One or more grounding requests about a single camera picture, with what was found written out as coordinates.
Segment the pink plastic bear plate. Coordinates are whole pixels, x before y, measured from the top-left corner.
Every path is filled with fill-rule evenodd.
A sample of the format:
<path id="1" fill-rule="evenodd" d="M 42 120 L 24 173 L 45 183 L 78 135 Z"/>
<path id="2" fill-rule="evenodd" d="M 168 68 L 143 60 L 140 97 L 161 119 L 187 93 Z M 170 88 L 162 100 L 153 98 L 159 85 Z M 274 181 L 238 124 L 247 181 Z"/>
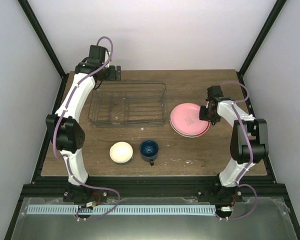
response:
<path id="1" fill-rule="evenodd" d="M 202 132 L 210 122 L 199 119 L 200 106 L 195 103 L 181 103 L 170 113 L 170 125 L 187 135 Z"/>

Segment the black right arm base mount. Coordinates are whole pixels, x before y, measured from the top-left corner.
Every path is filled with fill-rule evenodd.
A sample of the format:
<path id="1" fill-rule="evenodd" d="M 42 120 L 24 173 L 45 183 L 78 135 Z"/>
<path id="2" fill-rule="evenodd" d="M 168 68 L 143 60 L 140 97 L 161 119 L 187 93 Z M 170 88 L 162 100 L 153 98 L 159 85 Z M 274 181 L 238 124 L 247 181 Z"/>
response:
<path id="1" fill-rule="evenodd" d="M 232 202 L 243 201 L 242 196 L 238 195 L 237 187 L 224 187 L 218 181 L 200 179 L 195 184 L 195 192 L 199 202 L 231 205 Z"/>

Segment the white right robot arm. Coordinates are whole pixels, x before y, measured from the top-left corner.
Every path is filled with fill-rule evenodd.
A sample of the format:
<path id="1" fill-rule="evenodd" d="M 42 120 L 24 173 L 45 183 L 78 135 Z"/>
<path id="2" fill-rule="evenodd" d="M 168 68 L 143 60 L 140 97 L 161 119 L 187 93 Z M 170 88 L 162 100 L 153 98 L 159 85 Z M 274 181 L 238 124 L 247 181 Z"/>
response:
<path id="1" fill-rule="evenodd" d="M 222 202 L 230 196 L 229 188 L 238 186 L 250 168 L 268 156 L 268 124 L 265 119 L 245 112 L 231 98 L 212 97 L 206 101 L 200 107 L 199 119 L 212 125 L 224 119 L 232 127 L 231 159 L 219 174 L 220 184 L 212 188 L 213 198 Z"/>

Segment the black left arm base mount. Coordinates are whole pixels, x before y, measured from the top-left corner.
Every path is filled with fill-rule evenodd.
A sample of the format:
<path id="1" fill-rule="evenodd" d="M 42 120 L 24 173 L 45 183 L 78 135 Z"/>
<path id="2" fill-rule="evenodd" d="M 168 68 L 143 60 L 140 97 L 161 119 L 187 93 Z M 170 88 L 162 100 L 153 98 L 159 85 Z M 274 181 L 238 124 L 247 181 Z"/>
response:
<path id="1" fill-rule="evenodd" d="M 88 202 L 105 203 L 108 192 L 106 190 L 96 190 L 81 185 L 69 183 L 64 190 L 63 201 L 75 204 L 86 204 Z"/>

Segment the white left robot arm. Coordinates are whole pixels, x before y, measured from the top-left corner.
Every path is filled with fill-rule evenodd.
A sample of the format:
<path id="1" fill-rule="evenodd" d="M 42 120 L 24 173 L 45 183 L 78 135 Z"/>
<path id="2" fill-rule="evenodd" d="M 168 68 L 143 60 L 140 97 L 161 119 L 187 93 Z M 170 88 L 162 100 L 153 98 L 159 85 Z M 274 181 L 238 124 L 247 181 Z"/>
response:
<path id="1" fill-rule="evenodd" d="M 91 73 L 77 69 L 63 103 L 45 119 L 53 154 L 64 160 L 68 182 L 77 186 L 74 195 L 81 202 L 91 198 L 92 189 L 85 185 L 89 175 L 83 161 L 85 132 L 79 125 L 80 115 L 90 92 L 98 88 L 98 81 L 120 81 L 121 76 L 119 65 L 102 65 Z"/>

